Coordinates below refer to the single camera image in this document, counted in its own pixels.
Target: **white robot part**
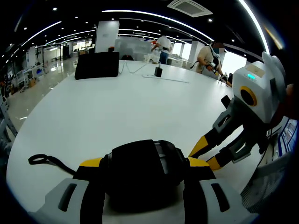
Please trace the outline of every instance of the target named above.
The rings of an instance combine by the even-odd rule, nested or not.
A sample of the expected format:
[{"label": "white robot part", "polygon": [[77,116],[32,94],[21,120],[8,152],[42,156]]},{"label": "white robot part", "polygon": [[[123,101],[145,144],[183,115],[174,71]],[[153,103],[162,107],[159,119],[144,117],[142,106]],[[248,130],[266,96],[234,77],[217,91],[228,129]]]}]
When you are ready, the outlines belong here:
[{"label": "white robot part", "polygon": [[263,61],[238,69],[233,75],[234,96],[268,124],[286,96],[285,70],[275,56],[263,52]]}]

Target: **white pillar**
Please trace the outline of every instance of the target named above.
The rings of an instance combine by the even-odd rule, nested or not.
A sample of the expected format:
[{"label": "white pillar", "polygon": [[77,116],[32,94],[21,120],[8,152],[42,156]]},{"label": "white pillar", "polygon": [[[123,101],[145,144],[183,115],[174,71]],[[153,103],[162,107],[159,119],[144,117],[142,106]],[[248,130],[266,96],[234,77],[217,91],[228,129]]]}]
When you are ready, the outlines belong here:
[{"label": "white pillar", "polygon": [[179,53],[179,56],[182,57],[182,54],[183,54],[183,51],[184,51],[184,46],[185,46],[185,43],[182,43],[182,46],[181,46],[181,51]]},{"label": "white pillar", "polygon": [[191,63],[194,63],[197,61],[197,55],[200,51],[200,49],[202,49],[205,45],[201,42],[198,41],[192,41],[191,44],[191,50],[190,50],[190,55],[189,55],[189,59],[188,61]]},{"label": "white pillar", "polygon": [[73,42],[67,42],[67,45],[69,46],[69,55],[73,53]]},{"label": "white pillar", "polygon": [[26,66],[27,68],[31,68],[36,64],[36,48],[30,47],[26,52]]},{"label": "white pillar", "polygon": [[119,21],[100,21],[95,41],[95,52],[108,52],[109,47],[114,47],[120,27]]}]

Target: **air conditioner vent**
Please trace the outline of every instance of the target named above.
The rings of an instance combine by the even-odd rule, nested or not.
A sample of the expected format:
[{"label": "air conditioner vent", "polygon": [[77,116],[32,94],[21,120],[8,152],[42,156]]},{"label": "air conditioner vent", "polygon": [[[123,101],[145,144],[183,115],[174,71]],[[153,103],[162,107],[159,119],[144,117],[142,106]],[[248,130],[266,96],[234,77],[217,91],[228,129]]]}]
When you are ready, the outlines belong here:
[{"label": "air conditioner vent", "polygon": [[210,10],[192,0],[174,0],[167,7],[173,8],[192,17],[213,14]]}]

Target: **white table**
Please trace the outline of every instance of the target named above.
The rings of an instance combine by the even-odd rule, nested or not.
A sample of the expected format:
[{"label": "white table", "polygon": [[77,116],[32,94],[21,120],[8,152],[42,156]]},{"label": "white table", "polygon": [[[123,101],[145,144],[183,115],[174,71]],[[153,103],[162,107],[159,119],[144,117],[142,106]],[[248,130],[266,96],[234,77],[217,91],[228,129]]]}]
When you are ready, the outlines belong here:
[{"label": "white table", "polygon": [[[127,63],[130,71],[144,65]],[[125,66],[117,78],[76,81],[70,76],[34,108],[14,141],[7,168],[9,187],[27,211],[37,211],[45,195],[71,177],[55,166],[29,165],[28,158],[34,154],[55,156],[76,170],[81,162],[104,156],[117,146],[153,139],[170,141],[188,156],[225,110],[221,98],[232,98],[232,89],[204,75],[168,65],[161,65],[162,77],[189,83],[142,77],[153,74],[155,67],[148,64],[130,74]],[[221,146],[241,131],[236,130]],[[210,158],[221,146],[202,158]],[[251,156],[237,164],[229,163],[215,175],[241,192],[259,160],[255,146]],[[122,223],[147,223],[148,217],[148,223],[184,223],[183,201],[146,214],[114,216],[104,211],[104,221],[110,223],[118,223],[118,219]]]}]

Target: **laptop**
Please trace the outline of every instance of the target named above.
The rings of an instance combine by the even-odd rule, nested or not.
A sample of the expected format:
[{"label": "laptop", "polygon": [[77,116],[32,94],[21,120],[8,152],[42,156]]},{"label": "laptop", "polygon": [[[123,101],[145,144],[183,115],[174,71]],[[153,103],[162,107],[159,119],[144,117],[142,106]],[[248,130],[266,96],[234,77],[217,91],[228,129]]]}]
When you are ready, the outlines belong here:
[{"label": "laptop", "polygon": [[117,77],[119,52],[79,55],[75,79]]}]

